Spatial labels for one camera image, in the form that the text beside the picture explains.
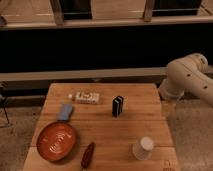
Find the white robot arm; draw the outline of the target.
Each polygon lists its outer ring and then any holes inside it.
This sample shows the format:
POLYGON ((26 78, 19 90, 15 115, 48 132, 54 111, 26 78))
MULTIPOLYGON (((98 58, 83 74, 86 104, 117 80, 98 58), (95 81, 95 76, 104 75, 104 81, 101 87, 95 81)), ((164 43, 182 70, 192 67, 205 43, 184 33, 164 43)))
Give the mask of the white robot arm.
POLYGON ((158 92, 163 100, 162 115, 168 117, 175 111, 177 102, 190 92, 213 107, 213 79, 204 74, 208 60, 200 53, 192 53, 169 62, 166 78, 158 92))

